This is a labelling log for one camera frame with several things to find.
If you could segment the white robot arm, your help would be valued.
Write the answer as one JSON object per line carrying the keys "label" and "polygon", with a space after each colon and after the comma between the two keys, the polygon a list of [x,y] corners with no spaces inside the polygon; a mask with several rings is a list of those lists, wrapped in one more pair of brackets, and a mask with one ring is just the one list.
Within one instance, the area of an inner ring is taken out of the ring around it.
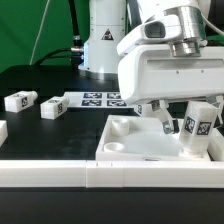
{"label": "white robot arm", "polygon": [[129,105],[151,105],[166,133],[177,131],[167,107],[205,101],[223,123],[224,47],[210,46],[206,28],[224,0],[90,0],[90,37],[81,70],[118,78]]}

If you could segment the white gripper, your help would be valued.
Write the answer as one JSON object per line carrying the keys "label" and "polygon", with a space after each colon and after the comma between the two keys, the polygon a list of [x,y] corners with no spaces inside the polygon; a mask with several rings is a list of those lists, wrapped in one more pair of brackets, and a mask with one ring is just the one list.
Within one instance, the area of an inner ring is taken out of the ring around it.
{"label": "white gripper", "polygon": [[173,57],[166,44],[138,46],[120,61],[118,83],[128,105],[152,101],[165,134],[174,132],[166,100],[207,96],[206,101],[218,109],[214,126],[223,125],[224,47],[205,47],[200,57]]}

